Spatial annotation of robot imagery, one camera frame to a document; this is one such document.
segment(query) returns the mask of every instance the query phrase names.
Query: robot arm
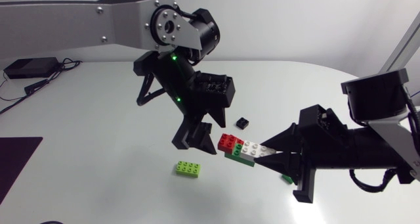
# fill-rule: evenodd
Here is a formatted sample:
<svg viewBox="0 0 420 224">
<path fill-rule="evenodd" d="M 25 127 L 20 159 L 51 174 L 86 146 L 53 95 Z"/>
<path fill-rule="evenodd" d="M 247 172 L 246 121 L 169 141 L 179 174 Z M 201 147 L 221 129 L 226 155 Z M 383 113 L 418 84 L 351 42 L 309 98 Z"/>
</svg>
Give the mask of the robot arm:
<svg viewBox="0 0 420 224">
<path fill-rule="evenodd" d="M 295 198 L 308 203 L 317 169 L 349 169 L 353 181 L 368 192 L 381 192 L 394 175 L 401 184 L 420 180 L 419 118 L 406 82 L 406 69 L 401 69 L 342 83 L 350 117 L 363 128 L 347 129 L 332 109 L 311 106 L 301 110 L 298 125 L 262 143 L 280 152 L 255 162 L 290 176 L 298 185 Z M 411 131 L 400 125 L 405 118 Z M 388 169 L 379 187 L 354 174 L 354 169 L 379 168 Z"/>
<path fill-rule="evenodd" d="M 235 87 L 231 77 L 193 69 L 220 41 L 209 11 L 188 14 L 174 0 L 25 1 L 0 3 L 0 19 L 0 58 L 106 44 L 151 50 L 134 63 L 144 76 L 137 104 L 167 93 L 184 114 L 173 144 L 216 154 L 201 120 L 209 113 L 225 127 Z M 154 78 L 163 88 L 149 93 Z"/>
<path fill-rule="evenodd" d="M 202 50 L 174 0 L 0 3 L 0 58 L 107 44 L 151 51 Z"/>
</svg>

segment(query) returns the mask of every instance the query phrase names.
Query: black power adapter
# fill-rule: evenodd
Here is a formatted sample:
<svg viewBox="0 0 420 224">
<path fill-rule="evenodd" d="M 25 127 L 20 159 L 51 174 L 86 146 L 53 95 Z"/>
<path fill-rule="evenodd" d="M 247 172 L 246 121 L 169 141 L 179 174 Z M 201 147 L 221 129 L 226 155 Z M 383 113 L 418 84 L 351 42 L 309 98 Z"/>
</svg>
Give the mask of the black power adapter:
<svg viewBox="0 0 420 224">
<path fill-rule="evenodd" d="M 47 78 L 60 67 L 57 58 L 28 58 L 19 59 L 5 68 L 10 79 Z"/>
</svg>

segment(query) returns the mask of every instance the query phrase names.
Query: stacked lego bricks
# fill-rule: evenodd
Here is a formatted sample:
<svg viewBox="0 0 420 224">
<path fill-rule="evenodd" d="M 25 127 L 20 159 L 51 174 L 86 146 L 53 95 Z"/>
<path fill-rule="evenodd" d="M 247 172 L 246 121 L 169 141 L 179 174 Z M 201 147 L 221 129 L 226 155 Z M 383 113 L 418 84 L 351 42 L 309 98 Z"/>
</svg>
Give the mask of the stacked lego bricks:
<svg viewBox="0 0 420 224">
<path fill-rule="evenodd" d="M 224 157 L 253 167 L 254 158 L 275 154 L 276 151 L 271 148 L 243 141 L 233 135 L 222 134 L 217 144 L 217 149 L 224 152 Z"/>
</svg>

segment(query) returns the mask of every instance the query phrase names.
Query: black mat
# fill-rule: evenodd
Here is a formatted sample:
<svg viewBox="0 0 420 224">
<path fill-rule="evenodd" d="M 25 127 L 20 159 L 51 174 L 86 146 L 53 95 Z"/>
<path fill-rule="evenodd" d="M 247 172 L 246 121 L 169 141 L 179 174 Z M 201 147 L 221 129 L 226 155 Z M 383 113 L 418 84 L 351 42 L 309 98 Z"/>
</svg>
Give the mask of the black mat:
<svg viewBox="0 0 420 224">
<path fill-rule="evenodd" d="M 0 204 L 42 137 L 0 138 Z"/>
</svg>

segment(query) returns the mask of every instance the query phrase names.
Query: metal bracket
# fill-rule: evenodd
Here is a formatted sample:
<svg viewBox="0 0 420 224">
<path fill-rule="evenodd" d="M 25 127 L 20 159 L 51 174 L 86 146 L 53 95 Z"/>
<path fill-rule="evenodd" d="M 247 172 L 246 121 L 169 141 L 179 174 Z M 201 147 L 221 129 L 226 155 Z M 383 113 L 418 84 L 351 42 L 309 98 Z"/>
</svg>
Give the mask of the metal bracket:
<svg viewBox="0 0 420 224">
<path fill-rule="evenodd" d="M 400 115 L 367 123 L 408 163 L 412 168 L 411 176 L 420 181 L 420 156 L 414 147 L 411 131 L 401 125 L 401 121 L 407 118 L 408 113 L 406 110 Z"/>
</svg>

